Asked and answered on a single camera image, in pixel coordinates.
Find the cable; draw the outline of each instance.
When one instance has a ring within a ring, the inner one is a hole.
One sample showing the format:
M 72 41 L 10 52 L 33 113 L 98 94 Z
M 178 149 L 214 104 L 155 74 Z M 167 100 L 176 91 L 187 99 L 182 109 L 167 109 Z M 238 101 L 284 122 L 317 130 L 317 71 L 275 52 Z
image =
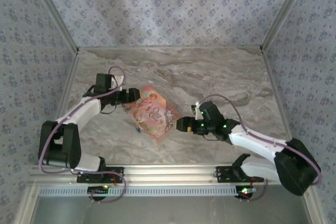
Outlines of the cable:
M 207 140 L 207 141 L 218 141 L 218 139 L 207 139 L 207 138 L 205 138 L 204 135 L 202 135 L 202 136 L 203 136 L 203 138 L 204 138 L 205 140 Z
M 93 195 L 95 194 L 95 192 L 97 191 L 97 189 L 93 190 L 91 192 L 91 195 L 90 195 L 90 199 L 91 199 L 92 202 L 98 203 L 98 204 L 100 204 L 100 203 L 112 203 L 112 202 L 115 202 L 115 201 L 121 199 L 124 196 L 124 194 L 126 193 L 126 189 L 127 189 L 126 180 L 125 180 L 125 178 L 121 174 L 116 173 L 116 172 L 111 172 L 111 171 L 91 172 L 90 174 L 113 174 L 113 175 L 117 175 L 118 177 L 120 177 L 122 179 L 122 182 L 124 184 L 124 188 L 122 190 L 122 193 L 118 197 L 110 199 L 110 200 L 104 200 L 104 201 L 96 201 L 96 200 L 94 200 L 93 199 Z
M 243 201 L 243 202 L 253 202 L 253 201 L 260 200 L 261 198 L 263 198 L 263 196 L 265 196 L 265 194 L 267 192 L 267 189 L 268 189 L 268 180 L 265 179 L 264 189 L 263 189 L 262 193 L 257 198 L 254 198 L 254 199 L 240 199 L 240 201 Z
M 112 175 L 113 183 L 114 183 L 114 185 L 116 186 L 116 185 L 117 185 L 117 180 L 116 180 L 116 178 L 115 178 L 115 175 L 114 175 L 114 174 L 108 174 L 108 175 Z
M 74 173 L 72 170 L 70 170 L 70 173 L 73 175 L 78 175 L 79 173 Z
M 307 156 L 305 156 L 305 154 L 299 152 L 298 150 L 296 150 L 296 149 L 294 149 L 294 148 L 292 148 L 292 147 L 290 147 L 290 146 L 288 146 L 288 145 L 286 145 L 286 144 L 273 142 L 273 141 L 271 141 L 271 140 L 265 139 L 265 138 L 263 138 L 263 137 L 257 136 L 257 135 L 255 135 L 255 134 L 249 132 L 249 131 L 247 130 L 247 127 L 245 126 L 244 121 L 243 121 L 242 117 L 240 116 L 240 114 L 239 114 L 239 112 L 238 112 L 236 106 L 233 104 L 233 102 L 232 102 L 230 99 L 226 98 L 225 96 L 223 96 L 223 95 L 221 95 L 221 94 L 210 94 L 210 95 L 206 96 L 205 98 L 201 99 L 199 103 L 203 103 L 206 99 L 208 99 L 208 98 L 210 98 L 210 97 L 221 97 L 221 98 L 225 99 L 228 103 L 230 103 L 231 106 L 234 108 L 234 110 L 236 111 L 236 113 L 237 113 L 237 115 L 238 115 L 239 122 L 240 122 L 242 128 L 243 128 L 244 131 L 245 131 L 247 134 L 249 134 L 250 136 L 252 136 L 252 137 L 254 137 L 254 138 L 256 138 L 256 139 L 258 139 L 258 140 L 260 140 L 260 141 L 263 141 L 263 142 L 265 142 L 265 143 L 268 143 L 268 144 L 275 144 L 275 145 L 278 145 L 278 146 L 280 146 L 280 147 L 282 147 L 282 148 L 286 148 L 286 149 L 288 149 L 288 150 L 294 152 L 294 153 L 297 154 L 298 156 L 302 157 L 302 158 L 303 158 L 308 164 L 310 164 L 310 165 L 314 168 L 314 170 L 317 172 L 318 180 L 317 180 L 316 182 L 312 183 L 312 184 L 313 184 L 313 185 L 319 185 L 319 184 L 321 183 L 321 181 L 322 181 L 322 174 L 321 174 L 320 170 L 318 169 L 318 167 L 314 164 L 314 162 L 313 162 L 312 160 L 310 160 Z
M 109 115 L 109 114 L 112 114 L 116 109 L 117 109 L 117 105 L 115 104 L 114 105 L 114 109 L 111 112 L 102 112 L 102 111 L 100 111 L 100 114 Z
M 108 96 L 108 95 L 111 95 L 113 94 L 114 92 L 116 92 L 118 89 L 120 89 L 121 86 L 123 86 L 126 82 L 126 74 L 125 74 L 125 71 L 118 67 L 118 66 L 113 66 L 113 67 L 110 67 L 109 69 L 109 73 L 110 71 L 113 69 L 113 68 L 118 68 L 119 70 L 121 70 L 122 74 L 123 74 L 123 80 L 122 82 L 120 83 L 119 86 L 117 86 L 115 89 L 105 93 L 105 94 L 100 94 L 100 95 L 97 95 L 95 97 L 90 97 L 88 100 L 86 100 L 84 103 L 81 103 L 79 104 L 77 107 L 75 107 L 64 119 L 62 119 L 61 121 L 59 121 L 59 123 L 55 126 L 55 128 L 51 131 L 50 135 L 48 136 L 47 138 L 47 141 L 42 149 L 42 152 L 41 152 L 41 156 L 40 156 L 40 159 L 38 161 L 38 167 L 40 169 L 41 172 L 43 173 L 46 173 L 46 174 L 60 174 L 60 173 L 67 173 L 69 171 L 71 171 L 70 169 L 62 169 L 62 170 L 59 170 L 59 171 L 56 171 L 56 172 L 49 172 L 49 171 L 46 171 L 43 169 L 43 159 L 44 159 L 44 156 L 46 155 L 46 151 L 47 151 L 47 148 L 50 144 L 50 141 L 53 137 L 53 135 L 57 132 L 57 130 L 61 127 L 61 125 L 66 122 L 69 118 L 71 118 L 81 107 L 83 107 L 86 103 L 94 100 L 94 99 L 98 99 L 98 98 L 102 98 L 102 97 L 105 97 L 105 96 Z M 124 177 L 122 175 L 120 175 L 119 173 L 115 173 L 115 172 L 109 172 L 109 171 L 101 171 L 101 172 L 92 172 L 92 171 L 87 171 L 87 170 L 74 170 L 73 172 L 79 172 L 79 173 L 86 173 L 86 174 L 115 174 L 117 176 L 119 176 L 123 183 L 124 183 L 124 190 L 122 192 L 122 194 L 115 198 L 114 201 L 120 199 L 124 194 L 125 194 L 125 190 L 126 190 L 126 180 L 124 179 Z

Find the blue floral wallpaper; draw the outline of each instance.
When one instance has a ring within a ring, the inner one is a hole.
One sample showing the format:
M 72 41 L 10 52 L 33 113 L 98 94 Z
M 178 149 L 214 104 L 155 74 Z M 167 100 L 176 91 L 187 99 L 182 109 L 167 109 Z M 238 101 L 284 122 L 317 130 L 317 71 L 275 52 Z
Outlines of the blue floral wallpaper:
M 283 0 L 53 0 L 77 46 L 258 46 Z
M 52 119 L 73 53 L 40 0 L 0 0 L 0 223 L 11 223 L 37 163 L 39 130 Z
M 267 52 L 290 129 L 323 171 L 319 193 L 336 223 L 336 0 L 297 0 Z

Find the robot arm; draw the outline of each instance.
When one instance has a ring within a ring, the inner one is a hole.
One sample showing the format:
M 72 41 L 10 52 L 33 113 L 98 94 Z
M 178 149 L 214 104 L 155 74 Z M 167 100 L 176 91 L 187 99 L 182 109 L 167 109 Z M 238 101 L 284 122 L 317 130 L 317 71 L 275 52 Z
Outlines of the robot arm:
M 179 131 L 189 131 L 202 136 L 212 133 L 219 141 L 247 148 L 264 158 L 245 156 L 241 160 L 239 157 L 237 160 L 239 162 L 236 161 L 236 164 L 233 164 L 237 177 L 263 177 L 278 180 L 293 194 L 302 195 L 312 185 L 318 174 L 306 160 L 284 148 L 286 146 L 302 153 L 321 171 L 307 148 L 298 139 L 280 140 L 252 131 L 243 127 L 238 121 L 225 119 L 211 101 L 197 103 L 192 106 L 192 110 L 196 118 L 189 116 L 180 118 L 176 123 Z
M 56 125 L 67 118 L 61 127 L 53 135 L 47 152 L 44 156 L 43 164 L 58 166 L 76 170 L 86 170 L 96 172 L 103 170 L 104 159 L 98 156 L 82 153 L 79 139 L 79 132 L 83 127 L 97 114 L 99 114 L 106 105 L 118 105 L 134 102 L 140 98 L 140 91 L 135 88 L 123 90 L 122 87 L 111 95 L 98 99 L 92 99 L 100 94 L 108 93 L 111 88 L 118 86 L 117 80 L 122 82 L 119 77 L 111 74 L 97 74 L 96 84 L 93 85 L 84 95 L 79 104 L 84 104 L 75 114 L 69 116 L 77 107 L 74 106 L 66 115 L 56 121 L 46 121 L 41 128 L 39 154 L 40 158 L 42 149 L 51 131 Z M 55 140 L 62 138 L 61 143 Z

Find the marble tabletop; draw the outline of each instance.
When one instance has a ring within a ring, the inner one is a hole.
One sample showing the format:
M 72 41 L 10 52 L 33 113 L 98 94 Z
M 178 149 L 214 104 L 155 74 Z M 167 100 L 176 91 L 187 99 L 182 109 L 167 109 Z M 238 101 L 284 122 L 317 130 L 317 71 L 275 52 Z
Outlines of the marble tabletop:
M 263 59 L 257 50 L 91 49 L 80 50 L 78 57 L 69 108 L 95 83 L 97 73 L 106 73 L 110 66 L 117 65 L 127 74 L 124 88 L 141 89 L 151 85 L 182 116 L 192 116 L 191 104 L 208 94 L 219 93 L 237 105 L 248 127 L 272 137 L 286 138 Z M 225 117 L 237 119 L 226 101 L 221 98 L 212 101 Z M 108 164 L 226 163 L 244 152 L 240 147 L 177 130 L 162 143 L 154 144 L 145 133 L 138 133 L 121 106 L 110 115 L 96 115 L 80 132 L 80 138 L 83 152 L 103 156 Z

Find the wall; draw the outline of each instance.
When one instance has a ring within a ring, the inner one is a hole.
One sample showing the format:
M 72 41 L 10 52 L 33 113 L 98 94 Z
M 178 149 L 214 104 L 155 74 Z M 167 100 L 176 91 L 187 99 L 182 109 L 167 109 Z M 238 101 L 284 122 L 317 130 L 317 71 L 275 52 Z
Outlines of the wall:
M 336 1 L 297 0 L 267 52 L 294 137 L 322 168 L 319 193 L 336 223 Z
M 0 223 L 11 223 L 37 163 L 39 130 L 52 119 L 73 53 L 40 0 L 0 0 Z
M 53 0 L 79 47 L 258 46 L 283 0 Z

